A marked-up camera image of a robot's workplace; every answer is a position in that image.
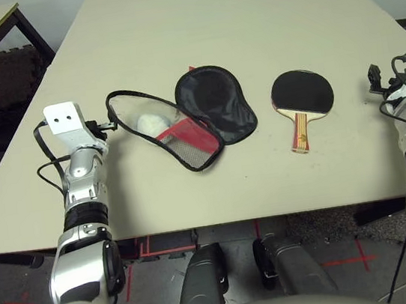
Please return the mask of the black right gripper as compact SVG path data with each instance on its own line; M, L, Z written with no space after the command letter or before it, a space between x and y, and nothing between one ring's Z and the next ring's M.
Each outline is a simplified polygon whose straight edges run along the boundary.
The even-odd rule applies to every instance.
M370 84L369 91L371 93L384 91L384 88L382 88L381 85L381 70L375 64L371 64L369 66L368 79ZM395 76L394 78L390 78L388 83L389 86L383 92L384 98L389 98L391 94L400 89L400 81L397 76Z

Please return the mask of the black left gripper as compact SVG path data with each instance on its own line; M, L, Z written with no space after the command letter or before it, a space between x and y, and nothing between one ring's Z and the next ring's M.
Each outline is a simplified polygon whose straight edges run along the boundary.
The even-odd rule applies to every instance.
M85 122L86 127L88 130L91 131L93 136L98 139L106 139L107 135L101 130L100 125L97 124L96 121L86 121ZM106 124L103 124L103 130L116 130L116 123L115 122L108 122Z

